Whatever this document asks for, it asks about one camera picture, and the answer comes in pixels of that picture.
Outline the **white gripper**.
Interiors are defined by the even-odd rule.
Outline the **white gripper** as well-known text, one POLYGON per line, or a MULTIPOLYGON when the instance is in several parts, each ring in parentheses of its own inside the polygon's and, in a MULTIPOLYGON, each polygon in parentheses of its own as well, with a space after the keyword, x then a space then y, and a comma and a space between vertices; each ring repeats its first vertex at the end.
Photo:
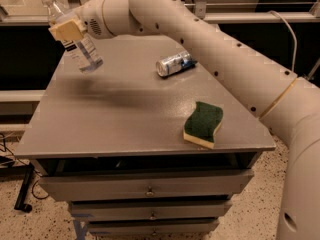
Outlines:
POLYGON ((105 25, 103 5, 105 0, 89 0, 74 12, 79 19, 70 19, 49 28, 56 41, 78 41, 84 38, 86 32, 95 39, 110 39, 114 35, 105 25))

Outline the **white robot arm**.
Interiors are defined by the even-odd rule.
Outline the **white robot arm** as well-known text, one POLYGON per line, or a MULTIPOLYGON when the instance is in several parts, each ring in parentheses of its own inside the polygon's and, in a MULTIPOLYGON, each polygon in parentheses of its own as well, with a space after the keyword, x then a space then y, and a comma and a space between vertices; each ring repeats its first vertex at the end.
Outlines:
POLYGON ((105 38, 163 34, 189 51, 289 148, 277 240, 320 240, 320 89, 191 13, 180 0, 90 0, 58 21, 79 40, 96 20, 105 38))

